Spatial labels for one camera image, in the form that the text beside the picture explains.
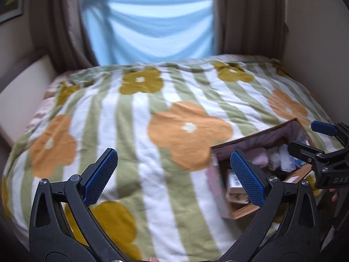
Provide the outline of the clear floss pick case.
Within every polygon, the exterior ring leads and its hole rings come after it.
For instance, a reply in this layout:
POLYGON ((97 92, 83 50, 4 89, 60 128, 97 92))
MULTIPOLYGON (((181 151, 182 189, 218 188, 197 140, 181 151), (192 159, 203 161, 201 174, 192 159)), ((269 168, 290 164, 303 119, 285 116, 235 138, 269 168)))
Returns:
POLYGON ((283 144, 279 147, 280 169, 283 172, 291 173, 297 169, 295 158, 288 152, 288 145, 283 144))

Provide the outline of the pink cardboard box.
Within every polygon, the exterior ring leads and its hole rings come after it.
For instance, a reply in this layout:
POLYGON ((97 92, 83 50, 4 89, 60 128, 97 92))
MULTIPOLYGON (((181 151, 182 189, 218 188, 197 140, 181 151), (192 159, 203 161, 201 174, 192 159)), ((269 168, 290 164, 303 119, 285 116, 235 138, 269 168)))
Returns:
POLYGON ((227 170, 230 168, 231 153, 236 150, 246 152, 259 147, 270 148, 276 143, 289 144, 292 141, 315 147, 310 135, 296 118, 247 137, 211 147, 212 164, 206 171, 206 178, 221 217, 240 219, 258 210, 258 206, 251 203, 244 205, 229 202, 227 199, 227 170))

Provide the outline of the pink fluffy sock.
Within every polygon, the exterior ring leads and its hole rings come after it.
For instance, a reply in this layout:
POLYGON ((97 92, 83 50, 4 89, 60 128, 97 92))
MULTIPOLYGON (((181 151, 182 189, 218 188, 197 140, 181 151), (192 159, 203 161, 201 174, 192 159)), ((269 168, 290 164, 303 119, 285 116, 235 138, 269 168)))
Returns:
POLYGON ((263 147, 250 149, 245 154, 250 162, 260 168, 264 168, 269 164, 267 150, 263 147))

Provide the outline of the white and blue box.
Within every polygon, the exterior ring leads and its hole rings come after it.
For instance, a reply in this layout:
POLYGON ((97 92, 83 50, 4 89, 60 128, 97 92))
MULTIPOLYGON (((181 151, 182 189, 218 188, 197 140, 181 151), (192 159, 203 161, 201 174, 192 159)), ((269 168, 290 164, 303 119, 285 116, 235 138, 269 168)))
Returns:
POLYGON ((232 169, 227 170, 227 194, 246 194, 242 184, 237 178, 237 175, 232 169))

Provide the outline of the white patterned pouch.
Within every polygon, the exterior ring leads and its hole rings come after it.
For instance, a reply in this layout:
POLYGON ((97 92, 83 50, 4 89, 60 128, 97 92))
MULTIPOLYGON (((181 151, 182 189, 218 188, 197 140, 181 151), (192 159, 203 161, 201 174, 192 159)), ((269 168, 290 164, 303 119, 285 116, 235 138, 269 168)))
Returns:
POLYGON ((280 168, 280 153, 277 147, 272 147, 266 150, 268 156, 268 168, 271 171, 275 171, 280 168))

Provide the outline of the white patterned small box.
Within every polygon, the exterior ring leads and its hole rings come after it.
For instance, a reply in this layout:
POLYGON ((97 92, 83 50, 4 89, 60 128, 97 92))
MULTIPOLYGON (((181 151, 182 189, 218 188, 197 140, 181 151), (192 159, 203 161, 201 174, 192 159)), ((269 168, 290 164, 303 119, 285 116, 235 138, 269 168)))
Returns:
POLYGON ((250 203, 248 195, 246 193, 229 193, 226 195, 227 201, 239 204, 239 205, 247 205, 250 203))

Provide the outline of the brown right curtain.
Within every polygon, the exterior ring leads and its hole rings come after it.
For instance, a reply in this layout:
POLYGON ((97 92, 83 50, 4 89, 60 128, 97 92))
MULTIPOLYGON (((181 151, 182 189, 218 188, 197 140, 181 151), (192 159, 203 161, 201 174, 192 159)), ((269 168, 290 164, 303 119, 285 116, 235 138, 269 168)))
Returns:
POLYGON ((286 0, 213 0, 218 54, 282 59, 286 0))

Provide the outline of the beige headboard cushion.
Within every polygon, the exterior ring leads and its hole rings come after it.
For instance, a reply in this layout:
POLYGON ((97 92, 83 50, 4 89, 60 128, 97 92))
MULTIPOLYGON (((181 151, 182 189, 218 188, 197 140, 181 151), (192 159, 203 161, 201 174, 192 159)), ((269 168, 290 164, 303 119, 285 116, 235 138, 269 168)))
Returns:
POLYGON ((23 135, 56 76, 49 56, 39 52, 1 76, 1 135, 10 146, 23 135))

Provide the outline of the floral striped blanket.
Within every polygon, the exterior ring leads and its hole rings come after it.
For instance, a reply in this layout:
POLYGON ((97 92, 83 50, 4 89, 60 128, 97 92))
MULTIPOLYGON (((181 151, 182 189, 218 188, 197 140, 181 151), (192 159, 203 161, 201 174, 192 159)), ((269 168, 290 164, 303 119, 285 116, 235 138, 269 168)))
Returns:
POLYGON ((54 93, 3 173, 5 215, 23 245, 39 181, 68 180, 113 148, 118 167, 91 206, 110 239, 133 260, 214 260, 243 229, 219 215, 210 192, 212 146, 297 118, 315 147, 341 147, 311 130, 329 116, 307 88, 262 56, 93 67, 54 93))

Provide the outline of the light blue window cloth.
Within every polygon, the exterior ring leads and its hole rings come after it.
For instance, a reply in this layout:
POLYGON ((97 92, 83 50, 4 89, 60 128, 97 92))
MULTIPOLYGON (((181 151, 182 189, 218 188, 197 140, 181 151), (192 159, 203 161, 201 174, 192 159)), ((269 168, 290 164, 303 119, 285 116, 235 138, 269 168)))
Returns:
POLYGON ((82 0, 82 18, 101 66, 215 54, 213 0, 82 0))

